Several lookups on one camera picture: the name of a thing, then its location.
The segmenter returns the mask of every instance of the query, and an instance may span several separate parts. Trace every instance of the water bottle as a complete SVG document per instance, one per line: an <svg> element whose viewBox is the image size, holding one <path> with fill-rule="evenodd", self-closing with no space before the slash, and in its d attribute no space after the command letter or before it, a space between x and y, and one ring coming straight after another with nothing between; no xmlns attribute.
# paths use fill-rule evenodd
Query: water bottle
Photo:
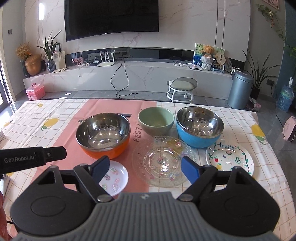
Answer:
<svg viewBox="0 0 296 241"><path fill-rule="evenodd" d="M284 112L288 112L290 105L294 99L294 93L292 89L293 78L290 78L289 85L283 86L279 99L276 102L276 106L283 110Z"/></svg>

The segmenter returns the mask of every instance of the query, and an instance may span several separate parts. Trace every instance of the black tv screen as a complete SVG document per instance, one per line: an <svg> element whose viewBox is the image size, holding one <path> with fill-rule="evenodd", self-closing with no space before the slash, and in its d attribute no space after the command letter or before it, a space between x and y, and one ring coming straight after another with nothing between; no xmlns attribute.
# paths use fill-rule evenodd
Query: black tv screen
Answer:
<svg viewBox="0 0 296 241"><path fill-rule="evenodd" d="M66 40L120 32L158 32L158 0L65 0Z"/></svg>

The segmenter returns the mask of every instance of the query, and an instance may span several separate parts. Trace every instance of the floor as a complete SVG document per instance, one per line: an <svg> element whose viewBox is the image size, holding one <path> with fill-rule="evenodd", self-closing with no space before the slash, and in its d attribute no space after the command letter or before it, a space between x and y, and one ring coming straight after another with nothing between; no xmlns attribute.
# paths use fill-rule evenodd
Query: floor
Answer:
<svg viewBox="0 0 296 241"><path fill-rule="evenodd" d="M156 92L132 92L132 91L121 91L119 93L120 98L124 99L142 99L142 100L155 100L155 101L169 101L166 97L166 93ZM58 98L84 98L84 99L97 99L97 98L119 98L116 97L116 91L72 91L72 92L53 92L47 93L44 99L58 99ZM0 113L0 126L7 122L9 117L21 107L21 105L27 101L26 95L23 95L15 103L8 106L4 111ZM295 114L288 112L285 113L277 109L277 115L275 112L275 101L272 97L261 95L258 98L258 103L262 105L259 112L257 112L259 125L266 135L266 138L272 146L280 165L285 173L288 180L294 204L296 204L296 141L288 142L283 139L282 125L285 124L290 116ZM201 105L210 105L218 107L227 107L227 100L208 98L202 96L194 96L193 103Z"/></svg>

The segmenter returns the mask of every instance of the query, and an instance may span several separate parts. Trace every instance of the teal wall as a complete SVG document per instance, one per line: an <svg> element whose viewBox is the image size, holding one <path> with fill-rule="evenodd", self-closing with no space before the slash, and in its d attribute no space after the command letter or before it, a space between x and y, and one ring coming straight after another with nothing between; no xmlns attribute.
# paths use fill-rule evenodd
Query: teal wall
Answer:
<svg viewBox="0 0 296 241"><path fill-rule="evenodd" d="M285 2L285 6L287 43L293 47L296 47L296 10L288 2ZM276 91L274 91L274 96L276 94L277 96L279 95L282 87L289 83L290 77L294 77L294 84L296 83L295 64L296 59L290 57L289 50L286 49L284 51L281 70L276 83Z"/></svg>

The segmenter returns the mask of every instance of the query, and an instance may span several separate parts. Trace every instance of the orange bowl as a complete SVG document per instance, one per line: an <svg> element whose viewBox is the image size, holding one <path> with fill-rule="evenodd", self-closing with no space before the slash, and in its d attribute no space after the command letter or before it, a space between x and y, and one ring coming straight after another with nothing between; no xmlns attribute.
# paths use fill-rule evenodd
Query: orange bowl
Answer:
<svg viewBox="0 0 296 241"><path fill-rule="evenodd" d="M128 146L131 126L122 115L101 113L87 118L76 131L76 140L92 158L119 156Z"/></svg>

